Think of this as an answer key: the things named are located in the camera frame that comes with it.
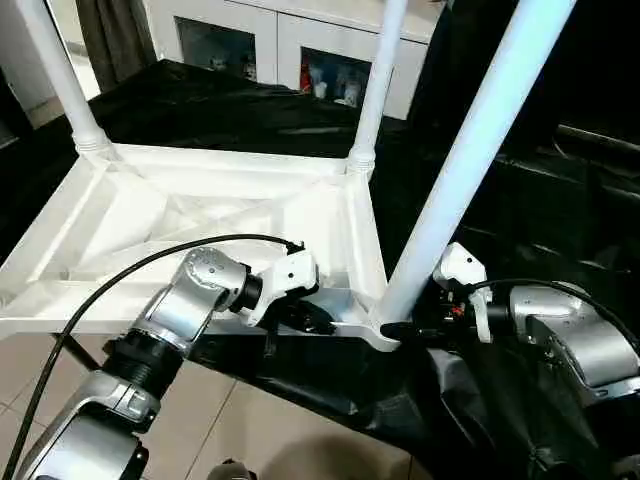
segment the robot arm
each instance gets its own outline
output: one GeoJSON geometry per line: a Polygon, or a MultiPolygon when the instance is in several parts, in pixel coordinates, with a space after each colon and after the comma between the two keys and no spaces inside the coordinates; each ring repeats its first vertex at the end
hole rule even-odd
{"type": "Polygon", "coordinates": [[[214,312],[250,311],[256,325],[289,292],[317,288],[305,250],[258,275],[211,247],[186,255],[171,283],[147,304],[109,358],[72,395],[25,457],[17,478],[138,479],[148,452],[135,435],[148,431],[160,401],[214,312]]]}

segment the curtain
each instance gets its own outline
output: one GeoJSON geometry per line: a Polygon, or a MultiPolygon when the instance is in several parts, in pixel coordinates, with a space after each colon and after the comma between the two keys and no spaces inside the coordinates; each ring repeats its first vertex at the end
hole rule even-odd
{"type": "Polygon", "coordinates": [[[102,92],[155,62],[141,0],[76,0],[82,36],[102,92]]]}

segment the white cabinet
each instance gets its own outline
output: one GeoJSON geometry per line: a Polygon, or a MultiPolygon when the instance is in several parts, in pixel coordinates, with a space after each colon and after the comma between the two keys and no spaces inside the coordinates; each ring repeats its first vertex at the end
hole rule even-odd
{"type": "MultiPolygon", "coordinates": [[[[280,14],[278,16],[278,81],[289,88],[300,89],[301,66],[313,61],[306,56],[319,56],[318,52],[366,62],[367,74],[376,54],[378,35],[330,23],[280,14]]],[[[411,107],[413,92],[427,53],[427,45],[401,40],[396,54],[396,65],[391,77],[384,113],[395,118],[406,118],[411,107]]],[[[341,72],[331,72],[333,77],[341,72]]],[[[329,88],[335,80],[329,81],[329,88]]],[[[362,85],[360,97],[364,95],[362,85]]]]}
{"type": "MultiPolygon", "coordinates": [[[[156,51],[205,68],[244,71],[255,64],[257,81],[300,89],[311,67],[328,100],[355,94],[361,104],[377,49],[381,0],[148,0],[156,51]],[[222,52],[224,44],[229,52],[222,52]],[[350,85],[346,95],[345,83],[350,85]]],[[[409,0],[385,103],[385,114],[407,117],[442,4],[409,0]]]]}
{"type": "MultiPolygon", "coordinates": [[[[227,55],[217,51],[217,40],[226,35],[254,50],[258,82],[278,83],[276,12],[224,0],[150,0],[147,8],[160,58],[215,69],[227,55]]],[[[241,59],[231,60],[238,68],[241,59]]]]}

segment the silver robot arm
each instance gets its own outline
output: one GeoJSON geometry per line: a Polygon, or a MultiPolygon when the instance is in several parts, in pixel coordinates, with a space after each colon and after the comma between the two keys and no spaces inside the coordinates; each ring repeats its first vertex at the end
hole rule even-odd
{"type": "MultiPolygon", "coordinates": [[[[487,278],[484,265],[459,243],[446,248],[433,277],[446,290],[487,278]]],[[[492,300],[488,287],[468,297],[478,339],[490,343],[492,325],[506,319],[520,341],[543,348],[562,366],[584,407],[640,391],[640,357],[630,339],[583,300],[540,285],[513,287],[508,305],[496,308],[492,300]]]]}
{"type": "Polygon", "coordinates": [[[252,275],[250,268],[211,247],[186,255],[171,283],[112,344],[94,371],[26,455],[19,480],[138,479],[148,452],[145,433],[160,401],[214,312],[251,311],[257,324],[269,305],[295,290],[311,293],[318,274],[305,250],[252,275]]]}

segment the tile floor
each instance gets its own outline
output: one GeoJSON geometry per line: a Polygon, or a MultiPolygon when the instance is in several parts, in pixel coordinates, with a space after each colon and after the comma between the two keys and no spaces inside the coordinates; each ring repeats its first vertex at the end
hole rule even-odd
{"type": "MultiPolygon", "coordinates": [[[[105,336],[77,338],[96,358],[104,359],[105,336]]],[[[47,335],[20,334],[0,341],[2,469],[52,344],[47,335]]],[[[30,442],[86,374],[63,353],[36,414],[30,442]]],[[[245,462],[260,480],[430,478],[397,448],[193,363],[182,367],[143,444],[151,454],[144,473],[148,480],[205,480],[211,468],[227,458],[245,462]]]]}

